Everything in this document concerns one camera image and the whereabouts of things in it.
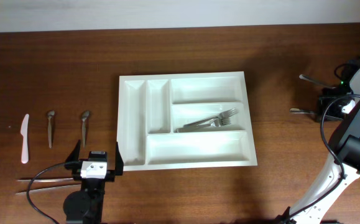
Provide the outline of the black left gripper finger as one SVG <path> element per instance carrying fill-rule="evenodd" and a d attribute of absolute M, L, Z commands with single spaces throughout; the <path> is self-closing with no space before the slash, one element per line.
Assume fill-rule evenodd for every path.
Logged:
<path fill-rule="evenodd" d="M 115 149 L 115 176 L 123 175 L 124 172 L 124 162 L 121 156 L 121 153 L 119 151 L 119 144 L 116 143 L 116 149 Z"/>
<path fill-rule="evenodd" d="M 72 150 L 72 152 L 69 154 L 65 162 L 78 162 L 79 161 L 79 154 L 80 154 L 80 148 L 81 148 L 81 140 L 79 139 Z"/>

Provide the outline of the metal tablespoon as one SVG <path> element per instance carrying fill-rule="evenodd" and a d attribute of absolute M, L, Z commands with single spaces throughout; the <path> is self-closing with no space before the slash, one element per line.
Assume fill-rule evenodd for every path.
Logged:
<path fill-rule="evenodd" d="M 300 108 L 290 108 L 289 112 L 293 114 L 316 114 L 315 111 L 303 110 Z"/>
<path fill-rule="evenodd" d="M 329 89 L 334 89 L 335 88 L 334 86 L 330 86 L 330 85 L 328 85 L 326 83 L 323 83 L 323 82 L 321 82 L 319 80 L 313 79 L 313 78 L 308 77 L 308 76 L 303 75 L 303 74 L 299 75 L 299 79 L 311 82 L 311 83 L 313 83 L 315 85 L 319 85 L 319 86 L 322 86 L 324 88 L 329 88 Z"/>

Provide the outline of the metal fork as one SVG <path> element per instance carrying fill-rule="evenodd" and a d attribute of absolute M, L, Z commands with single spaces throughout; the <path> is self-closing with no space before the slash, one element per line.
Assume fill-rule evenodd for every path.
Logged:
<path fill-rule="evenodd" d="M 193 123 L 184 124 L 183 127 L 187 128 L 189 126 L 196 126 L 199 124 L 206 123 L 208 121 L 213 121 L 215 119 L 219 119 L 220 121 L 229 121 L 230 117 L 232 117 L 238 113 L 239 113 L 239 110 L 237 108 L 231 108 L 230 110 L 223 111 L 215 116 L 211 116 L 211 117 L 199 120 L 199 121 L 195 121 Z"/>
<path fill-rule="evenodd" d="M 227 126 L 230 125 L 231 119 L 230 118 L 215 118 L 215 119 L 211 119 L 205 123 L 201 123 L 201 124 L 192 124 L 189 126 L 183 126 L 182 128 L 177 128 L 174 132 L 175 133 L 185 133 L 185 132 L 191 132 L 191 131 L 196 131 L 199 129 L 203 129 L 203 128 L 218 128 L 218 127 L 222 127 L 222 126 Z"/>

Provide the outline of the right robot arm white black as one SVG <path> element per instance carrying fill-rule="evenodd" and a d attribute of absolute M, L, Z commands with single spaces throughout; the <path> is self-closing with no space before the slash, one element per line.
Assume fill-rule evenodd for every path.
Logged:
<path fill-rule="evenodd" d="M 324 85 L 316 120 L 338 121 L 323 143 L 325 165 L 279 223 L 321 223 L 360 178 L 360 58 L 339 65 L 340 83 Z M 118 156 L 126 171 L 257 164 L 243 72 L 134 75 L 119 78 Z"/>

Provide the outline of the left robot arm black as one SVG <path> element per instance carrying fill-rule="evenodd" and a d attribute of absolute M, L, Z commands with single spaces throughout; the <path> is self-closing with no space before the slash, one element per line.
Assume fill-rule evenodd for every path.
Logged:
<path fill-rule="evenodd" d="M 72 192 L 63 203 L 67 223 L 101 223 L 105 185 L 123 175 L 124 162 L 116 148 L 115 168 L 108 169 L 108 153 L 91 151 L 80 159 L 81 141 L 65 160 L 64 167 L 72 172 L 72 179 L 81 182 L 80 190 Z"/>

